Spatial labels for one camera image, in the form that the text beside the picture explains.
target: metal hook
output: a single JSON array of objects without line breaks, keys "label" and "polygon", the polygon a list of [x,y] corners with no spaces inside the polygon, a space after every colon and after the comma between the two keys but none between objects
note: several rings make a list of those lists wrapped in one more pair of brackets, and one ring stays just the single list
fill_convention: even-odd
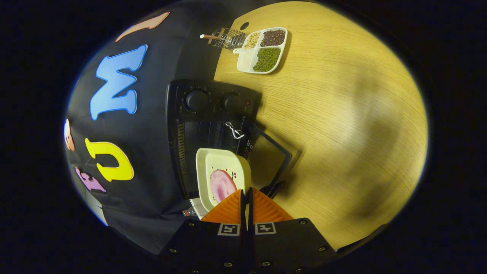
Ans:
[{"label": "metal hook", "polygon": [[229,127],[229,128],[232,130],[232,134],[233,134],[233,138],[234,138],[234,139],[240,139],[240,138],[242,138],[242,137],[244,137],[244,136],[245,136],[245,134],[243,134],[241,130],[235,130],[235,129],[233,128],[233,126],[232,126],[232,123],[231,123],[231,122],[226,122],[226,123],[225,123],[225,126]]}]

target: plate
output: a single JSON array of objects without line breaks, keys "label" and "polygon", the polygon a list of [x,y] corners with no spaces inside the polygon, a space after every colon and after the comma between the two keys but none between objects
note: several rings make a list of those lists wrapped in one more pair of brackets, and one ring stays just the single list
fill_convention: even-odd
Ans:
[{"label": "plate", "polygon": [[196,176],[201,204],[208,212],[218,204],[210,187],[210,175],[215,170],[227,172],[236,188],[244,193],[250,187],[250,166],[245,158],[229,150],[200,148],[196,152]]},{"label": "plate", "polygon": [[[284,42],[282,42],[282,44],[277,45],[277,46],[261,47],[260,44],[261,44],[262,40],[264,39],[264,32],[269,31],[269,30],[271,30],[271,31],[283,30],[285,32]],[[244,47],[245,47],[245,45],[247,45],[248,38],[252,34],[257,33],[257,32],[260,32],[261,34],[259,35],[259,39],[257,40],[257,44],[255,45],[255,47],[252,49],[245,49]],[[268,73],[273,72],[277,68],[277,66],[279,65],[279,62],[280,62],[281,57],[282,57],[282,53],[284,52],[284,47],[286,46],[286,41],[287,41],[287,29],[285,29],[283,27],[274,27],[274,28],[267,28],[267,29],[254,31],[253,33],[249,34],[247,36],[247,38],[245,38],[245,41],[243,42],[244,44],[242,45],[242,48],[233,50],[233,53],[240,54],[239,59],[237,60],[237,69],[239,71],[242,71],[242,72],[256,73],[256,74],[268,74]],[[257,53],[259,52],[260,49],[264,49],[264,48],[280,48],[281,53],[279,53],[279,57],[277,59],[277,62],[271,70],[265,71],[265,72],[255,71],[253,69],[253,67],[255,66],[257,61],[259,60],[259,57],[257,57]]]}]

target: peach letter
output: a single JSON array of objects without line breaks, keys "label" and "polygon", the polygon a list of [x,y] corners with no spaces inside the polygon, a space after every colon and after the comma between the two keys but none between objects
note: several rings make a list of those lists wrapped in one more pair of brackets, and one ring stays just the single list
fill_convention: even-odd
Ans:
[{"label": "peach letter", "polygon": [[75,143],[73,142],[73,136],[71,136],[71,126],[68,119],[64,123],[64,142],[69,150],[75,151]]},{"label": "peach letter", "polygon": [[136,32],[141,29],[153,29],[157,27],[166,17],[168,16],[169,12],[165,12],[157,17],[154,17],[152,19],[146,20],[144,22],[138,23],[136,25],[133,25],[132,27],[128,28],[126,31],[124,31],[116,40],[115,43],[118,42],[120,39],[122,39],[125,35],[129,35],[132,32]]}]

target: wooden stick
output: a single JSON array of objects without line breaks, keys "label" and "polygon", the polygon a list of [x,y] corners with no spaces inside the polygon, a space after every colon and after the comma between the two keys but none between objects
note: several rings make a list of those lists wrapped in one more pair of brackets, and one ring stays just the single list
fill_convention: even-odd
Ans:
[{"label": "wooden stick", "polygon": [[213,35],[207,35],[207,34],[201,34],[200,35],[201,39],[218,39],[218,37],[213,36]]}]

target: blue letter m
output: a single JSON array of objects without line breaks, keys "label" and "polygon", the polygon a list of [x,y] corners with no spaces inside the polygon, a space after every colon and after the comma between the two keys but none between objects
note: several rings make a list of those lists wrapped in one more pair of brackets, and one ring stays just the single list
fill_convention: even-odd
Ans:
[{"label": "blue letter m", "polygon": [[137,81],[132,75],[119,72],[122,69],[136,71],[139,69],[147,51],[147,45],[142,45],[135,50],[108,57],[101,61],[96,70],[96,77],[106,83],[93,95],[90,101],[90,113],[93,121],[102,112],[113,110],[126,110],[134,114],[137,110],[137,93],[131,89],[123,96],[114,97]]}]

